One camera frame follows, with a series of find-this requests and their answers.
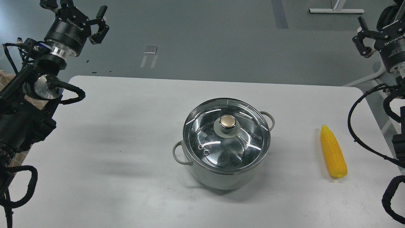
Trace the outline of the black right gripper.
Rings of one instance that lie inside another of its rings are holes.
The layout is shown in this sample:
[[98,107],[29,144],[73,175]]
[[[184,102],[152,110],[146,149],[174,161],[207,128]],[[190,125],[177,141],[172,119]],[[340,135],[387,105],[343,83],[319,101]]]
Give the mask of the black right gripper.
[[[400,65],[404,65],[405,60],[404,22],[393,22],[385,26],[380,33],[369,30],[363,17],[358,17],[358,22],[360,27],[352,41],[359,54],[370,58],[377,50],[388,73],[399,71]],[[366,38],[376,40],[374,43],[376,50],[364,44]]]

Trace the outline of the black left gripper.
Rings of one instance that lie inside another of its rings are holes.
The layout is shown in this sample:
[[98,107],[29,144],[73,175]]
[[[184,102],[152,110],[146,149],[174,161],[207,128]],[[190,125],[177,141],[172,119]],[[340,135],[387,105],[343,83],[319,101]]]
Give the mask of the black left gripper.
[[[63,45],[72,52],[70,56],[80,56],[83,47],[89,38],[92,44],[100,44],[109,31],[104,15],[108,9],[106,5],[100,7],[96,18],[87,20],[88,17],[74,6],[72,0],[41,0],[40,6],[56,14],[44,41],[47,45]],[[97,32],[91,34],[90,27],[97,25]]]

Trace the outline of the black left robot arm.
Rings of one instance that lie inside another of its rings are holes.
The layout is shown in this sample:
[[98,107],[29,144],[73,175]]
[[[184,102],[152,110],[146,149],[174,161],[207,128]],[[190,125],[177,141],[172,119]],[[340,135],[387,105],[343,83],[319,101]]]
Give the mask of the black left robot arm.
[[56,128],[53,115],[59,105],[82,101],[85,92],[58,78],[69,56],[78,57],[87,40],[100,44],[109,31],[100,7],[89,19],[72,0],[42,0],[40,6],[55,13],[43,41],[31,38],[4,43],[4,53],[15,77],[1,90],[1,207],[6,225],[13,226],[13,209],[25,205],[33,196],[38,171],[30,165],[12,166],[12,160],[45,140]]

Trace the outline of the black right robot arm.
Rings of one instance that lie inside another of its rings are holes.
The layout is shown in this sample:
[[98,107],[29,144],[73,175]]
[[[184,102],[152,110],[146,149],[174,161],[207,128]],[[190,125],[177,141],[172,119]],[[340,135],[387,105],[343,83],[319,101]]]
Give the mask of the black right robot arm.
[[[392,208],[392,199],[401,183],[404,183],[404,19],[396,17],[378,31],[369,30],[363,17],[358,18],[359,28],[352,40],[360,55],[366,58],[374,53],[379,54],[381,60],[379,71],[346,84],[352,87],[364,82],[370,82],[373,88],[367,90],[350,108],[348,114],[348,129],[354,142],[379,157],[393,163],[401,170],[401,175],[394,177],[382,196],[382,206],[386,213],[395,221],[404,224],[404,216],[396,213]],[[383,135],[390,127],[396,133],[392,136],[392,156],[384,155],[372,149],[354,132],[352,115],[354,109],[367,96],[378,93],[382,98],[382,108],[388,120],[382,127]]]

